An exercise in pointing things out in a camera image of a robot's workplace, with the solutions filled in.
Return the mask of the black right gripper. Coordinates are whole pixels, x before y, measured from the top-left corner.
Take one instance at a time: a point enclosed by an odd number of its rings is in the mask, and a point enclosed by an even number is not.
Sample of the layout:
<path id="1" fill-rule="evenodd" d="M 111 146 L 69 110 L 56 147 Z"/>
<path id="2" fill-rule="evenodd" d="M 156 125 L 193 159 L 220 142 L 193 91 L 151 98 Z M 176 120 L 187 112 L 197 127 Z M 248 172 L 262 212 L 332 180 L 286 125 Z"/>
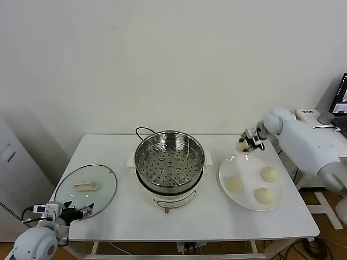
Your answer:
<path id="1" fill-rule="evenodd" d="M 264 149 L 264 143 L 258 134 L 257 129 L 246 128 L 240 135 L 239 142 L 247 142 L 248 146 L 243 149 L 244 152 L 252 152 L 256 149 Z"/>

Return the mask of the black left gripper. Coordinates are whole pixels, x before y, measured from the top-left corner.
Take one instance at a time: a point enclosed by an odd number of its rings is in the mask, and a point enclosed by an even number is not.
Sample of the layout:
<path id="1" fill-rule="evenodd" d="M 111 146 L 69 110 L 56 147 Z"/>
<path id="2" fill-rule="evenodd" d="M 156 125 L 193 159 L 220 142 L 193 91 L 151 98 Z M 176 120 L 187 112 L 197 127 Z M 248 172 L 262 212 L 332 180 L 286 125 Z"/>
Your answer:
<path id="1" fill-rule="evenodd" d="M 93 215 L 94 203 L 84 206 L 80 209 L 70 208 L 72 201 L 67 201 L 63 204 L 63 210 L 61 213 L 61 219 L 65 221 L 66 225 L 70 225 L 75 220 L 81 220 L 82 218 L 89 218 Z"/>

